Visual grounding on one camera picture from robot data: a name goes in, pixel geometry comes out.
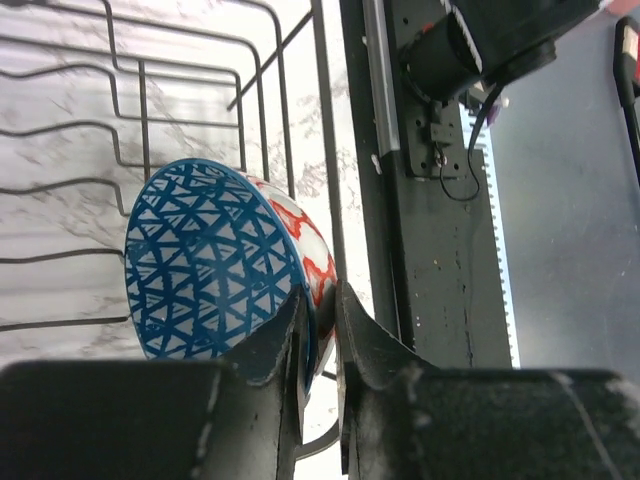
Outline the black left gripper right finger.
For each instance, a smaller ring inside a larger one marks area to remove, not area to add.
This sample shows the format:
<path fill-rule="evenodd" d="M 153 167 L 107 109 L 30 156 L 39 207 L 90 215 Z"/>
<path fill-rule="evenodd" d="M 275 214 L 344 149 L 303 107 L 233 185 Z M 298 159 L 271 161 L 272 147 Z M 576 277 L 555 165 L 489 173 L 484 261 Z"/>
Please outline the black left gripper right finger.
<path fill-rule="evenodd" d="M 440 369 L 335 290 L 351 479 L 635 479 L 639 388 L 603 370 Z"/>

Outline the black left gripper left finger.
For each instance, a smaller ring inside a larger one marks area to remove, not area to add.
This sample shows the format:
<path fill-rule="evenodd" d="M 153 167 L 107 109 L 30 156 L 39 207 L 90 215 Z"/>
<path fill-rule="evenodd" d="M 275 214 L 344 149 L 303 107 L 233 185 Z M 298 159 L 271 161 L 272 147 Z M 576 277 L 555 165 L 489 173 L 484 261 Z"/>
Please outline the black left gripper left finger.
<path fill-rule="evenodd" d="M 1 372 L 5 479 L 289 479 L 301 442 L 307 302 L 222 357 L 25 361 Z"/>

